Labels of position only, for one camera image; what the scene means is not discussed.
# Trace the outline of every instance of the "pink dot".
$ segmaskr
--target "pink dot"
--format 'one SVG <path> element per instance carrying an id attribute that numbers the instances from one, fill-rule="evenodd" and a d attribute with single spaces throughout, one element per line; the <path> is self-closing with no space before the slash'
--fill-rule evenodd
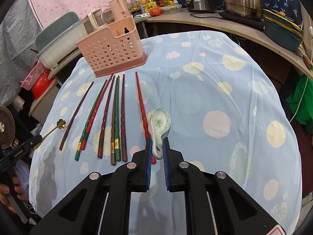
<path id="1" fill-rule="evenodd" d="M 134 153 L 139 152 L 139 151 L 140 151 L 140 147 L 139 146 L 134 146 L 130 150 L 130 155 L 134 155 Z"/>

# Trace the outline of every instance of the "green chopstick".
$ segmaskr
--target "green chopstick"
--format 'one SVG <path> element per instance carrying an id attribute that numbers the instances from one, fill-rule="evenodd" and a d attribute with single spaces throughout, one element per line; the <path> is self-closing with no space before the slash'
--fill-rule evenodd
<path id="1" fill-rule="evenodd" d="M 114 123 L 114 143 L 115 143 L 115 159 L 117 162 L 122 160 L 120 148 L 120 127 L 119 127 L 119 91 L 120 91 L 120 76 L 116 79 L 116 103 L 115 103 L 115 123 Z"/>
<path id="2" fill-rule="evenodd" d="M 95 108 L 95 106 L 96 106 L 96 104 L 97 104 L 97 101 L 98 101 L 99 98 L 100 98 L 100 95 L 101 95 L 101 93 L 102 93 L 102 90 L 104 89 L 104 87 L 105 87 L 105 85 L 106 85 L 107 82 L 108 82 L 108 80 L 106 80 L 106 81 L 104 82 L 104 84 L 103 84 L 103 86 L 102 86 L 102 88 L 101 88 L 101 90 L 100 90 L 100 92 L 99 92 L 99 94 L 98 94 L 98 96 L 97 96 L 97 98 L 96 98 L 96 101 L 94 102 L 94 105 L 93 105 L 92 109 L 90 110 L 90 114 L 89 114 L 89 116 L 88 116 L 88 118 L 87 118 L 87 122 L 86 122 L 86 124 L 85 124 L 85 128 L 84 128 L 84 130 L 83 130 L 83 133 L 82 133 L 82 135 L 81 135 L 81 137 L 80 137 L 80 140 L 79 140 L 79 143 L 78 143 L 78 145 L 77 145 L 76 155 L 75 155 L 75 160 L 76 160 L 76 161 L 79 161 L 79 157 L 80 157 L 80 153 L 81 153 L 80 146 L 81 146 L 81 143 L 82 143 L 83 138 L 84 138 L 84 136 L 85 136 L 86 129 L 87 129 L 87 126 L 88 126 L 88 124 L 89 124 L 89 120 L 90 120 L 90 118 L 91 118 L 92 112 L 93 112 L 93 110 L 94 110 L 94 108 Z"/>

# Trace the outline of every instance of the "red bowl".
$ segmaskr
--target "red bowl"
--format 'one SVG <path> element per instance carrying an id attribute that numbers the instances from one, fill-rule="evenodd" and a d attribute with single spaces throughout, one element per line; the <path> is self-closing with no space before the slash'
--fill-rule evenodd
<path id="1" fill-rule="evenodd" d="M 50 71 L 50 69 L 45 69 L 43 74 L 32 87 L 32 94 L 34 95 L 35 100 L 37 100 L 46 91 L 54 80 L 54 78 L 48 79 Z"/>

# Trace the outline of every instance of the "silver screw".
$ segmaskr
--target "silver screw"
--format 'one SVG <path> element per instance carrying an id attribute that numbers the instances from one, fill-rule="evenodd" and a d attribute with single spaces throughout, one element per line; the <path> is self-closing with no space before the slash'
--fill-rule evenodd
<path id="1" fill-rule="evenodd" d="M 99 177 L 99 174 L 96 173 L 96 172 L 91 173 L 91 174 L 89 175 L 89 178 L 90 178 L 91 180 L 96 180 L 96 179 L 98 179 L 98 177 Z"/>
<path id="2" fill-rule="evenodd" d="M 219 178 L 219 179 L 224 179 L 226 178 L 226 173 L 223 172 L 223 171 L 219 171 L 216 176 Z"/>
<path id="3" fill-rule="evenodd" d="M 134 169 L 134 168 L 136 168 L 136 166 L 137 166 L 137 164 L 135 164 L 135 163 L 128 163 L 128 164 L 126 165 L 126 167 L 127 167 L 128 169 Z"/>
<path id="4" fill-rule="evenodd" d="M 181 168 L 188 168 L 189 167 L 189 163 L 187 163 L 187 162 L 181 162 L 180 164 L 179 164 L 179 167 L 181 167 Z"/>

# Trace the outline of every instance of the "dark red chopstick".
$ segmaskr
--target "dark red chopstick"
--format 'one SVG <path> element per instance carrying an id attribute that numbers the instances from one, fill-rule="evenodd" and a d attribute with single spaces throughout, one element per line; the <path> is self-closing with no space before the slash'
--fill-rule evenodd
<path id="1" fill-rule="evenodd" d="M 109 105 L 110 105 L 110 98 L 111 98 L 111 94 L 112 94 L 112 88 L 113 88 L 113 85 L 114 85 L 114 79 L 115 79 L 115 76 L 113 76 L 113 80 L 112 80 L 112 83 L 111 83 L 111 86 L 110 86 L 108 98 L 107 98 L 106 104 L 105 104 L 102 125 L 101 125 L 101 132 L 100 132 L 100 138 L 99 138 L 99 147 L 98 147 L 98 158 L 100 158 L 100 159 L 103 157 L 103 145 L 104 145 L 105 126 L 106 126 L 106 120 L 107 120 L 107 117 L 108 117 L 108 110 L 109 110 Z"/>
<path id="2" fill-rule="evenodd" d="M 127 145 L 126 145 L 126 129 L 125 129 L 125 74 L 123 75 L 122 99 L 121 99 L 121 149 L 122 161 L 127 162 Z"/>
<path id="3" fill-rule="evenodd" d="M 64 146 L 64 143 L 65 143 L 65 141 L 66 141 L 66 139 L 67 139 L 67 136 L 68 136 L 68 134 L 69 134 L 69 130 L 70 130 L 71 127 L 72 127 L 72 124 L 73 124 L 73 122 L 74 122 L 74 119 L 75 119 L 75 117 L 76 117 L 76 115 L 77 115 L 77 113 L 78 113 L 78 111 L 79 111 L 79 109 L 80 109 L 80 107 L 81 107 L 83 101 L 85 100 L 85 98 L 86 98 L 86 96 L 87 96 L 87 94 L 88 94 L 88 92 L 89 92 L 89 90 L 90 90 L 90 88 L 92 87 L 93 84 L 94 84 L 94 82 L 92 82 L 92 83 L 90 84 L 89 88 L 87 89 L 87 91 L 85 92 L 85 94 L 84 94 L 84 96 L 82 97 L 81 101 L 79 102 L 79 104 L 78 104 L 78 106 L 77 106 L 77 108 L 76 108 L 76 110 L 75 110 L 75 112 L 74 112 L 74 114 L 73 114 L 73 116 L 72 116 L 72 118 L 71 118 L 71 121 L 68 123 L 68 126 L 67 126 L 67 128 L 66 128 L 66 131 L 65 131 L 65 133 L 64 133 L 62 142 L 61 142 L 60 147 L 59 147 L 59 149 L 60 149 L 61 151 L 62 151 L 62 149 L 63 149 L 63 146 Z"/>
<path id="4" fill-rule="evenodd" d="M 143 99 L 142 99 L 142 94 L 141 94 L 141 89 L 140 89 L 140 84 L 139 84 L 138 73 L 135 72 L 135 75 L 136 75 L 138 99 L 139 99 L 139 106 L 140 106 L 140 111 L 141 111 L 142 124 L 143 124 L 143 129 L 145 130 L 145 138 L 146 139 L 149 139 L 149 138 L 151 139 L 151 135 L 150 135 L 149 130 L 148 130 L 148 121 L 147 121 L 147 116 L 146 116 L 146 111 L 145 111 L 145 105 L 143 104 Z M 151 163 L 152 164 L 156 164 L 157 163 L 156 159 L 153 156 L 151 156 Z"/>
<path id="5" fill-rule="evenodd" d="M 104 89 L 103 89 L 103 91 L 102 91 L 102 93 L 101 93 L 101 95 L 100 95 L 100 98 L 99 98 L 99 100 L 97 101 L 97 104 L 96 104 L 96 106 L 95 106 L 95 108 L 94 108 L 94 110 L 93 110 L 93 112 L 92 112 L 92 115 L 91 115 L 91 118 L 90 118 L 90 120 L 89 120 L 89 123 L 88 123 L 87 129 L 86 129 L 86 132 L 85 132 L 83 141 L 81 142 L 81 146 L 80 146 L 80 149 L 81 149 L 81 150 L 85 150 L 85 148 L 86 148 L 87 140 L 88 140 L 88 137 L 89 137 L 89 134 L 90 134 L 92 125 L 93 125 L 93 123 L 94 123 L 94 118 L 96 117 L 96 114 L 97 114 L 97 111 L 98 111 L 98 109 L 99 109 L 100 103 L 101 103 L 101 101 L 102 101 L 102 99 L 103 99 L 104 93 L 105 93 L 105 91 L 107 90 L 108 85 L 109 85 L 109 83 L 110 83 L 112 77 L 113 77 L 113 74 L 110 76 L 110 78 L 109 78 L 107 84 L 105 85 L 105 87 L 104 87 Z"/>

